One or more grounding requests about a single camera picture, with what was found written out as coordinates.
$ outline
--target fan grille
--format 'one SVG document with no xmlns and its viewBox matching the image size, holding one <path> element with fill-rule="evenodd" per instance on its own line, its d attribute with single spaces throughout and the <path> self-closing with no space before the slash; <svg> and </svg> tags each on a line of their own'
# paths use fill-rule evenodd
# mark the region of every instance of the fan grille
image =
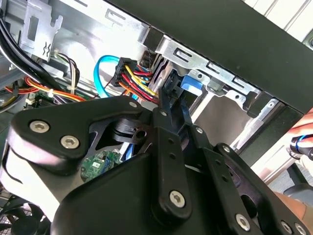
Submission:
<svg viewBox="0 0 313 235">
<path fill-rule="evenodd" d="M 31 212 L 28 211 L 24 211 L 26 213 L 26 215 L 31 215 Z M 6 216 L 3 216 L 0 220 L 0 223 L 3 224 L 10 224 L 10 221 L 7 219 Z M 11 234 L 11 229 L 6 229 L 3 230 L 2 232 L 0 232 L 0 235 L 10 235 Z"/>
</svg>

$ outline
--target cable tie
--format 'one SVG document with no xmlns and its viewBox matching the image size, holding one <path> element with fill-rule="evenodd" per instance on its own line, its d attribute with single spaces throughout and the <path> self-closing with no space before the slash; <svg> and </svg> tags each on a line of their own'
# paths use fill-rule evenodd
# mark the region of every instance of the cable tie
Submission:
<svg viewBox="0 0 313 235">
<path fill-rule="evenodd" d="M 53 98 L 53 89 L 50 89 L 50 91 L 48 92 L 48 97 L 49 98 Z"/>
</svg>

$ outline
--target yellow wire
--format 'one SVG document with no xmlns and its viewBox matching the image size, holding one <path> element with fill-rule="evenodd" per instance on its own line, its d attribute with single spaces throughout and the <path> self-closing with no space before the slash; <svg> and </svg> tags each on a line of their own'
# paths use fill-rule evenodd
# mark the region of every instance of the yellow wire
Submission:
<svg viewBox="0 0 313 235">
<path fill-rule="evenodd" d="M 138 76 L 136 76 L 138 79 L 140 79 L 140 81 L 143 83 L 143 82 L 145 82 L 145 83 L 149 83 L 149 82 L 151 82 L 150 80 L 145 80 L 145 79 L 143 79 L 142 77 L 138 77 Z"/>
<path fill-rule="evenodd" d="M 147 88 L 146 86 L 144 86 L 141 81 L 140 78 L 137 77 L 136 75 L 133 74 L 133 72 L 131 71 L 131 69 L 128 67 L 128 65 L 125 65 L 125 68 L 127 70 L 127 72 L 131 75 L 132 80 L 138 85 L 140 86 L 142 89 L 144 89 L 146 92 L 148 92 L 149 94 L 153 95 L 153 96 L 157 96 L 157 94 L 153 91 L 151 91 L 149 88 Z"/>
<path fill-rule="evenodd" d="M 2 107 L 8 106 L 10 103 L 12 103 L 16 99 L 15 96 L 11 97 L 7 102 L 2 104 Z"/>
</svg>

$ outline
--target metal slot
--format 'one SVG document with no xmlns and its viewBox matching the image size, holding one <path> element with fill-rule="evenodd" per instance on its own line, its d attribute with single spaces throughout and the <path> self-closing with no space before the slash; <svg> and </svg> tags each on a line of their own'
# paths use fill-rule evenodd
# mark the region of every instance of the metal slot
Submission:
<svg viewBox="0 0 313 235">
<path fill-rule="evenodd" d="M 29 40 L 35 41 L 37 28 L 38 28 L 38 22 L 39 22 L 39 19 L 37 17 L 34 17 L 34 16 L 30 17 L 28 34 L 27 34 L 27 38 Z"/>
<path fill-rule="evenodd" d="M 117 14 L 116 12 L 112 11 L 111 9 L 108 9 L 106 12 L 106 18 L 110 21 L 112 21 L 113 23 L 119 25 L 119 26 L 123 26 L 124 21 L 126 20 L 125 17 Z"/>
<path fill-rule="evenodd" d="M 54 36 L 63 21 L 59 16 L 51 26 L 51 11 L 51 6 L 40 0 L 28 0 L 21 34 L 21 49 L 46 61 L 50 59 Z"/>
<path fill-rule="evenodd" d="M 170 39 L 165 36 L 161 40 L 158 48 L 156 49 L 157 53 L 160 53 L 164 58 L 172 61 L 173 63 L 189 69 L 189 70 L 201 70 L 204 73 L 212 76 L 221 82 L 229 85 L 238 92 L 247 95 L 249 92 L 260 93 L 260 90 L 254 86 L 246 83 L 245 81 L 235 78 L 235 75 L 224 70 L 218 65 L 212 63 L 211 61 L 205 59 L 204 57 L 198 55 L 192 50 L 184 47 L 178 42 Z M 194 77 L 194 79 L 201 81 L 205 86 L 208 84 L 208 79 L 202 81 L 201 78 Z"/>
</svg>

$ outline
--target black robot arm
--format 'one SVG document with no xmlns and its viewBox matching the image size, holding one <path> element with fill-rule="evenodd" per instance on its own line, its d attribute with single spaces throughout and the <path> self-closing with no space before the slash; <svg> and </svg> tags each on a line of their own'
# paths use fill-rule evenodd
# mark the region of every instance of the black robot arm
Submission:
<svg viewBox="0 0 313 235">
<path fill-rule="evenodd" d="M 75 183 L 85 157 L 122 142 L 135 145 L 133 158 Z M 183 100 L 170 107 L 165 91 L 153 111 L 118 96 L 20 112 L 1 179 L 22 188 L 12 159 L 50 192 L 33 203 L 59 202 L 47 213 L 53 235 L 310 234 L 229 146 L 210 144 Z"/>
</svg>

